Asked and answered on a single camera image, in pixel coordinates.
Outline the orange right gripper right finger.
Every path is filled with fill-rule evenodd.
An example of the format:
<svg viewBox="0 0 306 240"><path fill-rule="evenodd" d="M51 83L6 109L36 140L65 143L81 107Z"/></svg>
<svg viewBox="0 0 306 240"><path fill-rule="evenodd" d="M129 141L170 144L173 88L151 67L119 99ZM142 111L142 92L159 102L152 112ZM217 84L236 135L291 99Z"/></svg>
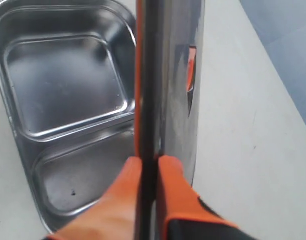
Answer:
<svg viewBox="0 0 306 240"><path fill-rule="evenodd" d="M158 159L157 223L162 240L251 240L209 208L183 174L176 157Z"/></svg>

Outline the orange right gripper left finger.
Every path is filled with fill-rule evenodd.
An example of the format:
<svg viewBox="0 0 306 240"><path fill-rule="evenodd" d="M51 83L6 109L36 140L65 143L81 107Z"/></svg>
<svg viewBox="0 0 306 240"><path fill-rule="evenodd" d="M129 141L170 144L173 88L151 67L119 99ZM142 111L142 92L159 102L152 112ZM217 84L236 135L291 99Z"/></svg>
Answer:
<svg viewBox="0 0 306 240"><path fill-rule="evenodd" d="M99 201L47 240L133 240L141 159L129 157Z"/></svg>

